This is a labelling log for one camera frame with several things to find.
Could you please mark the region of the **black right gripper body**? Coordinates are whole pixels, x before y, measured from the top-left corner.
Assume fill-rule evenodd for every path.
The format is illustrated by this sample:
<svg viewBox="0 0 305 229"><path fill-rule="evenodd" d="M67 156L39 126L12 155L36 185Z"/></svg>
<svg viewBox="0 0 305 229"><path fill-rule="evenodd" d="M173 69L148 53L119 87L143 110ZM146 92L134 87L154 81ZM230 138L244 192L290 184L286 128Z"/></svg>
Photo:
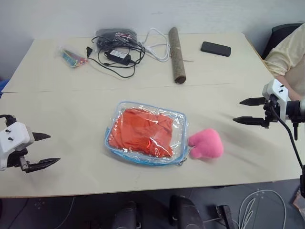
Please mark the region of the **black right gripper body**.
<svg viewBox="0 0 305 229"><path fill-rule="evenodd" d="M264 128L269 128L270 123L276 123L279 120L279 103L278 98L272 94L264 104L265 119L263 123Z"/></svg>

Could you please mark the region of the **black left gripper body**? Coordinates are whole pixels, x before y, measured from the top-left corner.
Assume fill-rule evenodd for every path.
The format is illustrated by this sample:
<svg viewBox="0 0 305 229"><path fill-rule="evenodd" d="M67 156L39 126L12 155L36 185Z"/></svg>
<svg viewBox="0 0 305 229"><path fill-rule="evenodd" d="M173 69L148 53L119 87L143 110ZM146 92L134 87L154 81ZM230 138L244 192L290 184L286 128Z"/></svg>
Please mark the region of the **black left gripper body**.
<svg viewBox="0 0 305 229"><path fill-rule="evenodd" d="M8 156L7 168L9 167L20 167L22 171L29 170L29 162L25 159L28 150L25 148L21 151L14 151Z"/></svg>

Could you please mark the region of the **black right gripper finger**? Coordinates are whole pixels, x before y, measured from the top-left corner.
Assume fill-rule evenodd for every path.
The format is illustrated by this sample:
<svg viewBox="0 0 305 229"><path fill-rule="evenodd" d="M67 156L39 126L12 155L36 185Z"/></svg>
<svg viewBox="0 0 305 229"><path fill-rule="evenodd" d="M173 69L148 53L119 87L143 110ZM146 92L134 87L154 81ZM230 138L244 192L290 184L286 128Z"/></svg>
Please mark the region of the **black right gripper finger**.
<svg viewBox="0 0 305 229"><path fill-rule="evenodd" d="M239 104L246 106L259 106L265 104L265 98L264 97L247 98L242 100Z"/></svg>
<svg viewBox="0 0 305 229"><path fill-rule="evenodd" d="M257 118L252 116L240 116L233 118L233 121L244 124L244 125L258 125L258 126L264 126L264 119L263 118Z"/></svg>

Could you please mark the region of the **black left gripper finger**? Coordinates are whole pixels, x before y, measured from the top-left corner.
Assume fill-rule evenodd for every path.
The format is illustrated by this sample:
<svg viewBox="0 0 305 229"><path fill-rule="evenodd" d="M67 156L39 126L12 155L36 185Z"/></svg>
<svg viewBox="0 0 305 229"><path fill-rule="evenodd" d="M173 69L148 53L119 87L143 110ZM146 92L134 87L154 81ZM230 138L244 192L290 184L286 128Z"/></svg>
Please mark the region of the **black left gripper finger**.
<svg viewBox="0 0 305 229"><path fill-rule="evenodd" d="M55 164L59 160L60 160L60 158L47 158L47 159L40 160L39 162L34 163L34 164L30 164L29 161L26 161L27 167L23 171L26 173L39 171L39 170L45 169L45 168Z"/></svg>
<svg viewBox="0 0 305 229"><path fill-rule="evenodd" d="M32 132L32 135L33 135L34 141L41 141L41 140L44 140L44 139L51 138L50 135L45 134L45 133Z"/></svg>

